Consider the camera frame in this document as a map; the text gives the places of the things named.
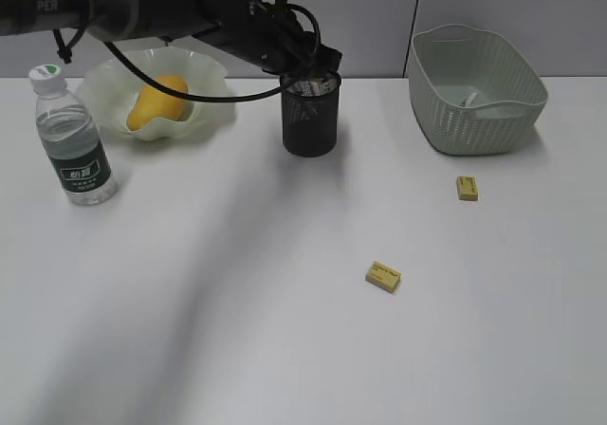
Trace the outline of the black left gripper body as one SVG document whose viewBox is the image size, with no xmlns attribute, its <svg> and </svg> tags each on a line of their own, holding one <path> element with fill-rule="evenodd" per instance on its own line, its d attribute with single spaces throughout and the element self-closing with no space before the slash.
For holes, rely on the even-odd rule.
<svg viewBox="0 0 607 425">
<path fill-rule="evenodd" d="M 316 17 L 302 6 L 249 0 L 246 61 L 274 75 L 322 77 L 339 70 L 342 54 L 322 43 Z"/>
</svg>

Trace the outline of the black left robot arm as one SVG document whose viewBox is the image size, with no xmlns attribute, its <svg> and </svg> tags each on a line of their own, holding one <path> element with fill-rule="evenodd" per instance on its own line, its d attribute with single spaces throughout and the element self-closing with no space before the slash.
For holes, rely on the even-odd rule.
<svg viewBox="0 0 607 425">
<path fill-rule="evenodd" d="M 1 0 L 4 36 L 77 28 L 109 43 L 191 36 L 263 71 L 336 71 L 341 54 L 288 0 Z"/>
</svg>

